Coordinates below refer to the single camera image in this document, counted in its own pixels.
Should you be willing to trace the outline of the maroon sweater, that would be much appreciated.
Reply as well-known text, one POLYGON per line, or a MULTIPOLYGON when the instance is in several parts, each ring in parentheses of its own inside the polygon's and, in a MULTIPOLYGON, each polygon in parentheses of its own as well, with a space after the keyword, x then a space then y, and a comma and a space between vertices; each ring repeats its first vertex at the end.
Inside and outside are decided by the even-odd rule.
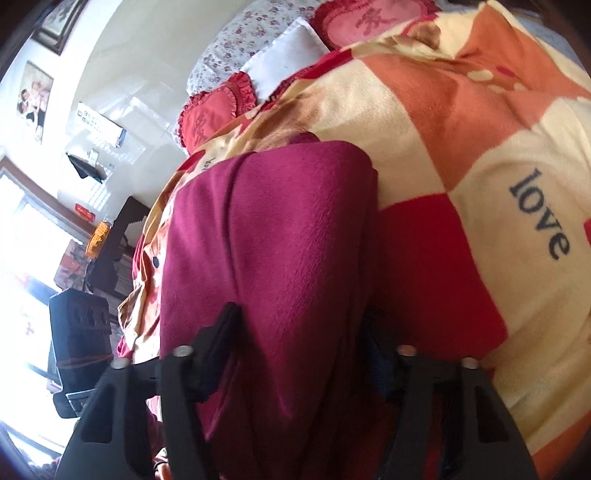
POLYGON ((343 141, 304 134, 219 162, 172 204, 162 266, 162 353, 225 303, 242 330, 199 410, 225 479, 332 479, 369 296, 377 174, 343 141))

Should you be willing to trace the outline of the dark wooden side table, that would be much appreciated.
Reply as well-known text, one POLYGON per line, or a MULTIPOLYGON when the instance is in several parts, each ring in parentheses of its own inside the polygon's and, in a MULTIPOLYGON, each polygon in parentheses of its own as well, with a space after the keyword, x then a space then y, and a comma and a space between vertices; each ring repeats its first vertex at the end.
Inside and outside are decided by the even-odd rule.
POLYGON ((119 277, 115 270, 115 261, 120 259, 125 251, 121 242, 127 227, 130 224, 141 222, 148 213, 148 207, 134 197, 129 196, 126 199, 112 222, 111 229, 106 235, 97 258, 92 262, 92 266, 86 274, 85 281, 92 292, 101 291, 118 300, 123 300, 126 297, 116 290, 119 277))

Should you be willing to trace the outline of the yellow plastic basket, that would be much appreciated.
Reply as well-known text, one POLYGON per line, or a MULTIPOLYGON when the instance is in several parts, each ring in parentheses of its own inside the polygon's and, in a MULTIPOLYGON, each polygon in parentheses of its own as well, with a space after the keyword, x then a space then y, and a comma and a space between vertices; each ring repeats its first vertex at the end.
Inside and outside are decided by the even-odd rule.
POLYGON ((85 248, 86 258, 96 259, 99 256, 103 246, 106 243, 111 229, 112 223, 109 221, 101 221, 96 226, 85 248))

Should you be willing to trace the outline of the red cream orange fleece blanket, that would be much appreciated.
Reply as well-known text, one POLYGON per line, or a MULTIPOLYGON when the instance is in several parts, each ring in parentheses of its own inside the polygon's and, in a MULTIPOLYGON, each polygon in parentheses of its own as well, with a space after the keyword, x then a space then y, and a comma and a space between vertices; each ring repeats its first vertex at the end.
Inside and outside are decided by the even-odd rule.
MULTIPOLYGON (((590 427, 590 79, 495 1, 328 54, 189 155, 138 241, 118 354, 172 350, 160 290, 179 189, 304 134, 355 145, 377 174, 363 312, 425 357, 479 360, 555 478, 590 427)), ((332 479, 376 479, 394 420, 363 378, 361 324, 332 479)))

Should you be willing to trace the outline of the red heart cushion left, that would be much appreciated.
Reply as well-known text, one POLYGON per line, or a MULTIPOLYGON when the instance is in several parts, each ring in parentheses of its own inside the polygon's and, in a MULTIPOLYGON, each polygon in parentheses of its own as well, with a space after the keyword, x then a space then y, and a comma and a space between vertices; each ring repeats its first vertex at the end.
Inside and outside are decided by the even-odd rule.
POLYGON ((188 98, 177 120, 179 144, 192 155, 219 129, 252 110, 256 103, 249 75, 235 72, 215 89, 188 98))

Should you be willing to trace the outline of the red heart cushion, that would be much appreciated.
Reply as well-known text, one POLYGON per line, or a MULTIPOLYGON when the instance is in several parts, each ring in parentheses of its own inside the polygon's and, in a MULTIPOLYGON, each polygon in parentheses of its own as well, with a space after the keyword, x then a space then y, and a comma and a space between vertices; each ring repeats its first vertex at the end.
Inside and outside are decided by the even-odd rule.
POLYGON ((311 27, 332 50, 372 39, 415 18, 440 11, 435 1, 329 1, 315 9, 311 27))
POLYGON ((235 72, 215 89, 188 98, 177 120, 179 144, 192 155, 219 129, 252 110, 256 103, 249 75, 235 72))

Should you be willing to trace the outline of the white pillow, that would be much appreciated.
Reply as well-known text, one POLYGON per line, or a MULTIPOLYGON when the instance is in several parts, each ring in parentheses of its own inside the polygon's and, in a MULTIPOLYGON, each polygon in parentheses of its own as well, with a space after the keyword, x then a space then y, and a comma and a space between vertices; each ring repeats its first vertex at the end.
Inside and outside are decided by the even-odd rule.
POLYGON ((298 17, 270 45, 263 47, 240 68, 249 75, 259 103, 265 102, 283 80, 318 62, 329 53, 310 23, 298 17))

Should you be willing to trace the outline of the red heart cushion right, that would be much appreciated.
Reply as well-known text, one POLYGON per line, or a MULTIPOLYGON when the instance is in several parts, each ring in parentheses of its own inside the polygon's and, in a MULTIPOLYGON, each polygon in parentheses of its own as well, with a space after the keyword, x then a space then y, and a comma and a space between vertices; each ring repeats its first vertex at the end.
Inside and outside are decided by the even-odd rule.
POLYGON ((435 1, 329 1, 315 9, 311 27, 332 50, 372 39, 415 18, 440 11, 435 1))

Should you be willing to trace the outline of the framed wall photo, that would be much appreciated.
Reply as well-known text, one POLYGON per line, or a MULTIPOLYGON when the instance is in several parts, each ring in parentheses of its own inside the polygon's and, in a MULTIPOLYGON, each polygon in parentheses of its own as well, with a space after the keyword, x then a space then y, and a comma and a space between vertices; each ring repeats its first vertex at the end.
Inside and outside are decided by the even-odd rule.
POLYGON ((30 61, 26 62, 18 92, 17 111, 37 143, 43 139, 53 78, 30 61))

